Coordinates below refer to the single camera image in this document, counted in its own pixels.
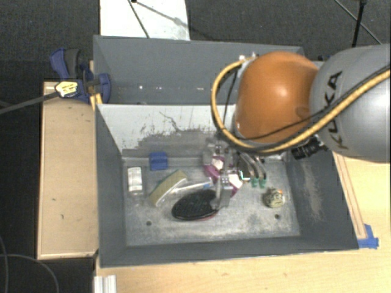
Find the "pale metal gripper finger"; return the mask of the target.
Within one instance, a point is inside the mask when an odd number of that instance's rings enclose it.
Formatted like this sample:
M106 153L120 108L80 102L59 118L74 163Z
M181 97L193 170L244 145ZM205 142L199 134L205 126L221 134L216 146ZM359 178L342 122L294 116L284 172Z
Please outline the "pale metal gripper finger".
M203 150L202 160L204 165L221 167L221 146L207 145Z
M226 208L230 204L233 186L228 176L221 176L216 184L216 198L213 200L213 208Z

